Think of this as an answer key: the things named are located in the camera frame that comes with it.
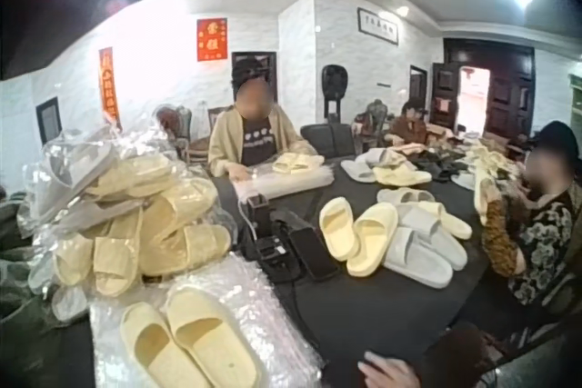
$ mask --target man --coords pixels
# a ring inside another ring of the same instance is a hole
[[[232,181],[250,178],[248,167],[276,154],[316,154],[295,130],[289,117],[273,102],[265,68],[245,59],[233,68],[235,105],[216,119],[210,135],[208,165],[213,176],[228,174]]]
[[[426,142],[426,124],[422,120],[424,109],[412,101],[402,107],[402,114],[394,121],[390,136],[394,145]]]

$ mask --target smartphone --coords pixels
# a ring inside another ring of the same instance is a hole
[[[323,281],[339,272],[336,262],[315,229],[307,227],[291,231],[289,241],[314,281]]]

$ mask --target table surface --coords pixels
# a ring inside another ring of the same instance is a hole
[[[355,182],[337,162],[332,165],[336,179],[328,187],[275,199],[271,205],[283,206],[317,225],[321,208],[344,196],[358,217],[376,202],[377,192],[384,187]],[[222,207],[242,224],[232,185],[226,179],[215,184]],[[331,386],[354,387],[363,382],[356,363],[366,350],[409,362],[419,360],[453,322],[488,266],[480,248],[481,225],[473,207],[473,192],[453,183],[418,188],[430,191],[474,230],[471,240],[464,243],[467,266],[455,272],[447,288],[435,290],[384,268],[364,279],[353,278],[344,270],[322,283],[305,278],[294,289],[290,285],[276,288],[291,318],[327,362],[324,376]]]

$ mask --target floral shirt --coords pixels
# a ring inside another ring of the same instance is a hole
[[[572,205],[567,193],[533,210],[527,226],[512,241],[506,232],[501,202],[487,208],[483,245],[493,269],[509,279],[509,290],[522,304],[530,304],[556,277],[572,232]],[[515,275],[517,250],[526,260],[526,270]]]

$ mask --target red decoration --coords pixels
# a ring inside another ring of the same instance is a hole
[[[228,36],[225,18],[198,20],[198,61],[216,61],[228,58]]]
[[[119,110],[117,108],[117,93],[115,92],[115,77],[113,73],[113,47],[99,51],[99,86],[101,88],[101,103],[103,110],[117,121],[121,128]]]

